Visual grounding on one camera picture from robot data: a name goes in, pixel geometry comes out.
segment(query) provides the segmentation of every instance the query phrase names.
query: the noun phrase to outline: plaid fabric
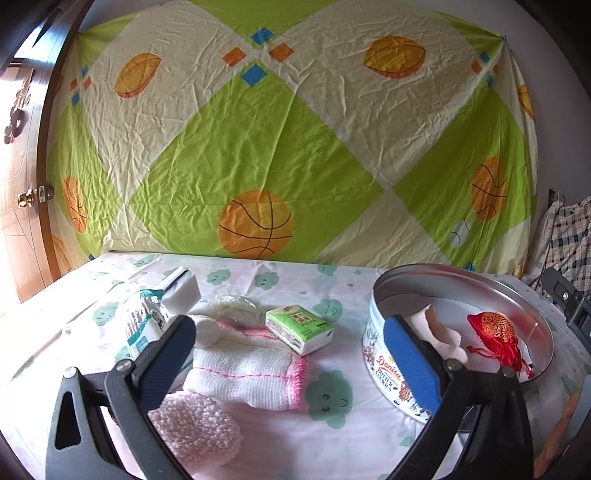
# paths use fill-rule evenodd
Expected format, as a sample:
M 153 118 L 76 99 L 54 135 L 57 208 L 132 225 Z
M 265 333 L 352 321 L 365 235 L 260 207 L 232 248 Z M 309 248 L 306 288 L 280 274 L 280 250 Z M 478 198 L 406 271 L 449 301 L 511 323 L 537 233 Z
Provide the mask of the plaid fabric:
M 591 197 L 567 205 L 559 195 L 540 222 L 530 250 L 523 280 L 540 295 L 541 274 L 546 268 L 558 270 L 585 296 L 591 294 Z

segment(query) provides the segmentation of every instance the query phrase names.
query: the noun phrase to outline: red pouch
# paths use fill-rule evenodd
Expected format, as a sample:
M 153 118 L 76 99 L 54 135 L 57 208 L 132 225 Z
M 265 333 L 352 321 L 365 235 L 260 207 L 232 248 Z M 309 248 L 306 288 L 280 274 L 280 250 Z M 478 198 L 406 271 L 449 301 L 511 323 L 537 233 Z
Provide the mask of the red pouch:
M 505 315 L 498 312 L 482 312 L 477 315 L 468 315 L 467 319 L 488 349 L 487 351 L 484 348 L 468 345 L 467 349 L 470 353 L 496 358 L 502 367 L 509 365 L 516 372 L 521 372 L 522 366 L 525 365 L 527 378 L 534 376 L 529 365 L 521 358 L 521 352 L 517 345 L 517 334 Z

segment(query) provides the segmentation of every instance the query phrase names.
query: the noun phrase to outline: fuzzy ball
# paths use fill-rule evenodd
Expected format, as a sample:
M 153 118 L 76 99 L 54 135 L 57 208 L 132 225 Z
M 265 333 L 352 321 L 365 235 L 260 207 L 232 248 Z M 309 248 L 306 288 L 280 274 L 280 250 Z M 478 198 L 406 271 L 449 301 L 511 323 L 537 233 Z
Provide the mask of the fuzzy ball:
M 228 463 L 240 449 L 240 427 L 210 397 L 172 393 L 148 417 L 190 475 Z

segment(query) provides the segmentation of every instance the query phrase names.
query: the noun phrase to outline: orange diamond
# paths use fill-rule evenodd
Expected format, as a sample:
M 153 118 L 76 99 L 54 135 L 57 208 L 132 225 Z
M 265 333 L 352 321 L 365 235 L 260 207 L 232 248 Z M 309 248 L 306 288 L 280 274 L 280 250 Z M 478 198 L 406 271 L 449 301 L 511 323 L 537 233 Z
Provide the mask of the orange diamond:
M 476 60 L 474 61 L 474 63 L 472 63 L 472 70 L 474 70 L 474 73 L 476 73 L 477 75 L 482 71 L 482 67 Z
M 236 63 L 241 61 L 246 54 L 240 50 L 238 47 L 231 49 L 228 53 L 226 53 L 222 60 L 225 61 L 230 67 L 233 67 Z
M 282 43 L 277 45 L 273 50 L 269 52 L 269 55 L 276 59 L 276 61 L 283 61 L 287 57 L 289 57 L 294 51 L 291 49 L 290 46 Z

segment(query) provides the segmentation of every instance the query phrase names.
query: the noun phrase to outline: metal tin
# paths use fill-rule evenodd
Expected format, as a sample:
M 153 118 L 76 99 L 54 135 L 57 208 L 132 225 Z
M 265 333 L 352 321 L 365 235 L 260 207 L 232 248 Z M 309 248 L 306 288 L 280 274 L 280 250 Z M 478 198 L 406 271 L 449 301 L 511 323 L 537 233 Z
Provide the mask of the metal tin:
M 521 380 L 524 388 L 550 365 L 554 355 L 552 332 L 542 315 L 514 290 L 483 275 L 446 265 L 416 264 L 388 270 L 374 284 L 370 304 L 371 321 L 362 342 L 363 356 L 382 393 L 400 410 L 419 421 L 428 420 L 427 412 L 414 400 L 382 338 L 386 318 L 394 314 L 406 316 L 419 310 L 405 312 L 405 307 L 397 304 L 397 299 L 405 298 L 405 295 L 449 301 L 451 310 L 448 309 L 447 316 L 438 315 L 438 318 L 450 328 L 455 328 L 455 325 L 449 324 L 454 302 L 458 305 L 456 317 L 463 315 L 464 320 L 464 309 L 505 314 L 513 324 L 515 333 L 527 345 L 535 368 L 532 379 Z

